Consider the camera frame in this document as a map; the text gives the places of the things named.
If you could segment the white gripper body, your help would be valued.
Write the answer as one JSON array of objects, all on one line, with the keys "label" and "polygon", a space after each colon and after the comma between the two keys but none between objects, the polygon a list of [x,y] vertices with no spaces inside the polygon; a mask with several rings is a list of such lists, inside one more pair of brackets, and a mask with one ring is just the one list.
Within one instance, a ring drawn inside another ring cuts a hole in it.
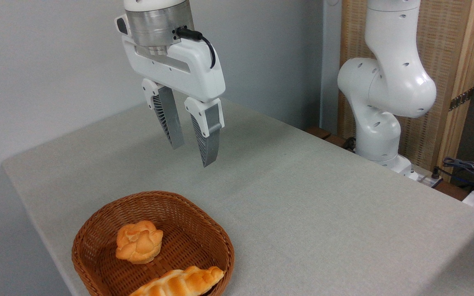
[{"label": "white gripper body", "polygon": [[218,55],[203,41],[200,32],[190,30],[188,26],[172,29],[173,44],[164,47],[166,54],[158,55],[135,43],[125,14],[115,22],[130,65],[139,75],[203,103],[213,101],[225,92]]}]

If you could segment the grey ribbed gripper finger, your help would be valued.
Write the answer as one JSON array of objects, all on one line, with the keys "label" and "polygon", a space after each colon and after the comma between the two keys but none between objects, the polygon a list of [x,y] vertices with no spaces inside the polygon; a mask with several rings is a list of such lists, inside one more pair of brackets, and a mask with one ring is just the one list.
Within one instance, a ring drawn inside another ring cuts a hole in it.
[{"label": "grey ribbed gripper finger", "polygon": [[191,115],[203,167],[207,167],[216,161],[220,130],[225,126],[221,100],[215,99],[203,103],[197,99],[187,97],[184,104]]},{"label": "grey ribbed gripper finger", "polygon": [[184,144],[179,114],[171,88],[144,78],[142,88],[147,105],[152,109],[173,149]]}]

